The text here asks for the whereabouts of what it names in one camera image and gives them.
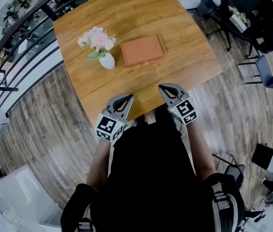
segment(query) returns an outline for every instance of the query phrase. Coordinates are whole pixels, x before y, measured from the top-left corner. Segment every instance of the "white vase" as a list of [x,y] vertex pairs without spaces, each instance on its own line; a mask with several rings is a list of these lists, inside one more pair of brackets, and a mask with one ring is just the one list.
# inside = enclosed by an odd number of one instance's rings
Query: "white vase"
[[105,57],[99,58],[99,61],[101,65],[108,70],[112,70],[115,67],[115,60],[108,52]]

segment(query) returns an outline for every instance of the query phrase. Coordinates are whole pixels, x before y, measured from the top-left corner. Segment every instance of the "wooden floor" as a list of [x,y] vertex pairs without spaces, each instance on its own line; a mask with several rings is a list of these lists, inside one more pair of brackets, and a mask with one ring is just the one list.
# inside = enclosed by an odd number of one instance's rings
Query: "wooden floor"
[[[217,28],[211,21],[198,24],[204,33]],[[257,74],[253,65],[237,66],[244,61],[247,43],[232,39],[232,50],[227,52],[220,34],[209,42],[223,73],[189,93],[199,106],[198,120],[212,151],[228,160],[232,153],[238,163],[246,165],[241,192],[249,207],[266,192],[260,184],[266,171],[253,164],[251,157],[256,143],[273,147],[273,89],[244,84]],[[273,53],[267,59],[273,72]],[[9,173],[28,163],[51,197],[64,207],[76,185],[85,182],[96,147],[65,67],[58,67],[28,92],[11,110],[10,118],[0,139],[4,170]]]

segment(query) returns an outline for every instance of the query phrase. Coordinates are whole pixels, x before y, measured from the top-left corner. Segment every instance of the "chair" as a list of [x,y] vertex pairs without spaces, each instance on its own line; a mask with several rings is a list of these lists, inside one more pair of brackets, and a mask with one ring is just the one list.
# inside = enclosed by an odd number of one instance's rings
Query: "chair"
[[250,65],[256,64],[259,75],[254,75],[254,77],[259,76],[261,81],[259,82],[248,82],[246,84],[259,84],[262,83],[265,87],[273,88],[273,75],[268,64],[267,58],[262,55],[260,58],[257,59],[256,62],[250,63],[240,63],[238,65]]
[[231,154],[232,162],[228,162],[228,161],[218,157],[215,154],[212,154],[212,155],[219,159],[216,169],[218,168],[220,161],[223,161],[228,164],[228,167],[225,170],[225,174],[232,175],[235,179],[235,183],[236,183],[238,189],[240,189],[243,184],[243,180],[244,180],[243,172],[245,170],[245,165],[238,164],[232,154]]

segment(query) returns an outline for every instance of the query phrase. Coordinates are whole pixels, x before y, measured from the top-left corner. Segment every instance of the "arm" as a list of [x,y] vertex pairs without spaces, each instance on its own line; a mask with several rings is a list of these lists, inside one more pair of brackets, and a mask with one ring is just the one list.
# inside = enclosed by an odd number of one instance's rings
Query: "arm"
[[216,173],[213,156],[196,121],[189,123],[186,127],[196,174],[200,180],[204,181]]
[[106,182],[110,149],[110,142],[100,140],[94,153],[86,183],[96,191]]

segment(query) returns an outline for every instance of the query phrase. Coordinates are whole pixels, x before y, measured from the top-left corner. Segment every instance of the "black shirt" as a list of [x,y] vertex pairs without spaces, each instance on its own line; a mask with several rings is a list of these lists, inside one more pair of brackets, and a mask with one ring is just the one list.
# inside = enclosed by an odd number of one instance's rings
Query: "black shirt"
[[211,183],[217,181],[243,202],[232,176],[197,179],[177,130],[157,123],[132,127],[114,144],[101,191],[77,186],[62,214],[62,231],[74,232],[88,204],[98,232],[213,231]]

